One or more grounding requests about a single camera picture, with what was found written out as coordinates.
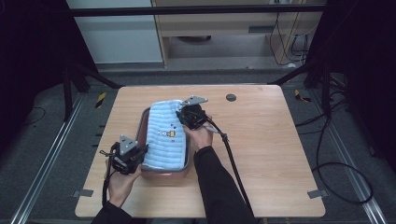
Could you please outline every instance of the towel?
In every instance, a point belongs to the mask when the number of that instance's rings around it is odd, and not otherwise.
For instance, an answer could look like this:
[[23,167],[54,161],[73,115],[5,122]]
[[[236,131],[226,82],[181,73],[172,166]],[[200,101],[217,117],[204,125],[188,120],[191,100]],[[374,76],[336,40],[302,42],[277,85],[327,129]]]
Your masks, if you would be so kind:
[[181,100],[157,102],[148,115],[148,153],[143,165],[153,169],[180,170],[186,160],[186,134],[177,118]]

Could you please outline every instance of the wooden table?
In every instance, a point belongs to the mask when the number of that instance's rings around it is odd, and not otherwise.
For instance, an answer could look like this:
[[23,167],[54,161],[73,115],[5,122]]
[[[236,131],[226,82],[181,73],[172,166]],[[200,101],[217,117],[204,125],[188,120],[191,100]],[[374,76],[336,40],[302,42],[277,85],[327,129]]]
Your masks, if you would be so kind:
[[[229,93],[236,95],[236,101],[227,101]],[[102,207],[106,158],[99,151],[109,151],[121,134],[135,138],[142,112],[152,103],[185,100],[191,95],[209,100],[202,104],[203,109],[228,134],[256,217],[324,215],[322,200],[307,195],[317,185],[282,90],[270,85],[223,85],[121,88],[84,185],[84,189],[93,190],[93,195],[79,198],[77,216],[94,217]],[[219,135],[214,136],[213,147],[233,175]],[[193,164],[187,176],[178,181],[147,180],[140,176],[122,208],[133,217],[204,217]]]

